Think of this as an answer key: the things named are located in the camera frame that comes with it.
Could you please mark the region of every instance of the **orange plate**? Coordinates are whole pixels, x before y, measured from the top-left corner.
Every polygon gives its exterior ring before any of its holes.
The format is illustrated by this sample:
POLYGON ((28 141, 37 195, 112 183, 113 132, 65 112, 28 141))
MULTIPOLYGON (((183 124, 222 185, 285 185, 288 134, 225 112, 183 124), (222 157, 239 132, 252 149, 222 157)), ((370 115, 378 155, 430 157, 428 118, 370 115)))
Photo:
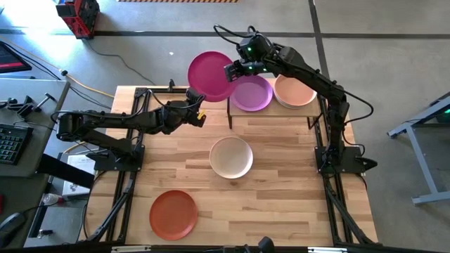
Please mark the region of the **orange plate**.
POLYGON ((197 206, 189 194, 170 190, 161 194, 150 209, 150 226, 164 240, 187 236, 197 222, 197 206))

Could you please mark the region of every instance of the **gray desk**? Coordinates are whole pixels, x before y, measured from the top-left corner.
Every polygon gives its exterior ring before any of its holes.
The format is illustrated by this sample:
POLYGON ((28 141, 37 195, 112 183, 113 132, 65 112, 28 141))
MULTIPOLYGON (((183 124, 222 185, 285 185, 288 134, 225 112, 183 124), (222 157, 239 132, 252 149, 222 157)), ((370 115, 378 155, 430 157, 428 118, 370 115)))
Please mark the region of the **gray desk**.
MULTIPOLYGON (((32 112, 27 117, 27 120, 52 129, 54 123, 50 120, 50 115, 55 110, 60 110, 63 106, 69 86, 70 84, 66 81, 0 79, 0 100, 16 98, 18 103, 22 103, 25 95, 28 95, 35 103, 39 103, 45 98, 44 94, 46 92, 49 93, 56 99, 56 102, 48 100, 41 107, 41 112, 32 112)), ((0 123, 12 124, 18 120, 20 119, 14 111, 6 108, 0 109, 0 123)), ((19 125, 27 126, 26 123, 19 123, 19 125)), ((36 171, 41 155, 50 138, 51 130, 42 126, 30 125, 30 127, 34 128, 33 136, 22 154, 22 159, 15 166, 0 164, 0 176, 31 176, 36 171)))
MULTIPOLYGON (((53 128, 54 123, 49 116, 55 110, 61 109, 69 86, 70 84, 65 81, 0 79, 0 100, 11 97, 17 98, 18 102, 21 103, 25 99, 25 95, 28 95, 36 102, 40 102, 44 99, 46 92, 51 94, 57 102, 47 101, 42 107, 42 112, 33 112, 27 119, 53 128)), ((0 123, 12 124, 18 120, 15 112, 6 108, 0 109, 0 123)), ((47 175, 35 174, 34 171, 38 167, 51 130, 42 126, 31 127, 34 128, 33 137, 22 154, 19 164, 17 166, 0 164, 0 194, 4 195, 4 209, 0 214, 0 221, 14 212, 39 205, 49 179, 47 175)), ((35 213, 35 209, 26 213, 27 222, 7 248, 23 246, 35 213)))

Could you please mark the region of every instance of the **keyboard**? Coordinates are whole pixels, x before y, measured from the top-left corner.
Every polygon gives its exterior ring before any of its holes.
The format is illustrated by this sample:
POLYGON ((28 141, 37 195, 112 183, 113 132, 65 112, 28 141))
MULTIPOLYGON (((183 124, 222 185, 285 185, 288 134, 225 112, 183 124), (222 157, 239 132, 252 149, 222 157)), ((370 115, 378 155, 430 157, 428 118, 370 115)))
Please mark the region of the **keyboard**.
POLYGON ((0 124, 0 164, 16 165, 32 132, 31 127, 0 124))

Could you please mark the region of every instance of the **pink plate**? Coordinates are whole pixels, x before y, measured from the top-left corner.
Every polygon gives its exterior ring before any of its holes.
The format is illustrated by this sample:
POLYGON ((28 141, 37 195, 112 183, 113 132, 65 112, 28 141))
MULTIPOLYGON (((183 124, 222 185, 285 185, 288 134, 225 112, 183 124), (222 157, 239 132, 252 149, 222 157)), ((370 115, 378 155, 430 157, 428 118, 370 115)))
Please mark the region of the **pink plate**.
POLYGON ((205 101, 219 102, 228 98, 236 84, 226 79, 224 67, 231 64, 223 53, 208 51, 194 58, 188 70, 189 86, 205 94, 205 101))

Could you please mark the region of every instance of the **desk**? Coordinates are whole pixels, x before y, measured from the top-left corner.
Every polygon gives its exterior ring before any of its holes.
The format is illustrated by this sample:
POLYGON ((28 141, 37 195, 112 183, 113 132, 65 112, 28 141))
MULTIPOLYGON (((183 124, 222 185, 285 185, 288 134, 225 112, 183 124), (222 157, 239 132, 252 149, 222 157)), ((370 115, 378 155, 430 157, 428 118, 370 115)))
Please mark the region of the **desk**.
MULTIPOLYGON (((130 113, 135 86, 119 86, 113 112, 130 113)), ((183 99, 181 94, 157 94, 162 102, 183 99)), ((150 107, 157 103, 150 100, 150 107)), ((170 136, 145 135, 146 155, 139 172, 127 231, 128 245, 256 245, 269 236, 277 246, 332 245, 322 177, 316 173, 314 130, 301 117, 237 117, 229 129, 226 101, 202 104, 207 121, 203 128, 181 126, 170 136), (211 169, 208 156, 220 138, 239 136, 255 157, 244 177, 223 179, 211 169), (155 198, 179 189, 193 197, 198 222, 177 241, 156 236, 148 215, 155 198)), ((346 134, 352 139, 351 129, 346 134)), ((126 131, 107 134, 124 138, 126 131)), ((117 172, 105 173, 92 190, 86 228, 92 234, 109 212, 117 172)), ((361 179, 342 175, 347 208, 372 240, 377 240, 366 189, 361 179)), ((120 227, 119 214, 116 231, 120 227)))
MULTIPOLYGON (((17 98, 18 103, 22 103, 25 95, 28 95, 39 103, 44 99, 44 93, 48 92, 56 99, 56 103, 51 100, 47 101, 41 107, 42 112, 32 112, 27 119, 53 128, 54 123, 50 120, 50 114, 61 109, 69 85, 66 81, 0 79, 0 96, 4 96, 0 99, 17 98)), ((0 109, 0 123, 12 124, 18 120, 15 112, 6 108, 0 109)), ((34 171, 44 152, 51 130, 42 126, 31 127, 34 128, 32 139, 24 150, 18 165, 0 164, 0 194, 5 195, 4 210, 0 214, 0 222, 14 212, 39 205, 42 193, 47 186, 49 177, 45 174, 34 174, 34 171)), ((25 225, 18 231, 7 248, 23 247, 35 213, 35 209, 26 213, 27 221, 25 225)))

